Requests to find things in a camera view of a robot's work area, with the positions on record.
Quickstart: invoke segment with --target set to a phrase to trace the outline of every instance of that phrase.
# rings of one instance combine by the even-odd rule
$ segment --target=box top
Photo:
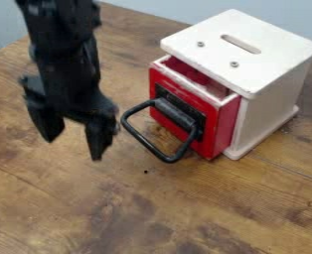
[[[162,49],[246,98],[312,59],[312,41],[229,10],[162,40]]]

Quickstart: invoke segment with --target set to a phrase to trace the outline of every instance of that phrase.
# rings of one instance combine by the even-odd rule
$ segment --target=wooden table
[[[159,40],[187,25],[106,4],[103,21],[102,86],[124,111],[147,99]],[[165,165],[122,131],[94,163],[83,126],[49,145],[29,120],[28,44],[0,51],[0,254],[312,254],[312,70],[298,117],[238,162],[191,152]],[[134,123],[178,146],[146,112]]]

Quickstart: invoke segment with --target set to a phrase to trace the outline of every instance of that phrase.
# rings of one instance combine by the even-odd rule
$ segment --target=black drawer handle
[[[134,115],[147,107],[155,107],[183,129],[190,130],[190,136],[174,156],[167,156],[166,154],[163,154],[163,152],[154,146],[154,144],[146,139],[146,137],[142,136],[142,134],[135,130],[135,128],[130,125],[127,121],[131,115]],[[150,99],[130,110],[127,110],[122,116],[120,123],[126,130],[130,132],[130,134],[140,142],[140,144],[166,163],[177,163],[183,158],[199,134],[197,121],[165,98]]]

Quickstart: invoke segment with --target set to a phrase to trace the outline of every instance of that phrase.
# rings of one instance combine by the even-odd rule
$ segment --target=table surface
[[[102,87],[123,112],[147,99],[161,39],[187,25],[102,12]],[[94,163],[83,126],[68,121],[51,145],[31,122],[28,45],[0,51],[0,254],[312,254],[312,69],[298,117],[238,162],[190,152],[165,165],[122,131]],[[162,149],[179,145],[147,112],[134,124]]]

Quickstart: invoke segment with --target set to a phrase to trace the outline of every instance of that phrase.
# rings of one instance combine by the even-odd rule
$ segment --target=robotic arm
[[[40,75],[24,76],[27,107],[48,142],[82,123],[94,160],[100,160],[118,132],[118,108],[99,90],[100,68],[94,29],[100,26],[92,0],[16,0],[32,40]]]

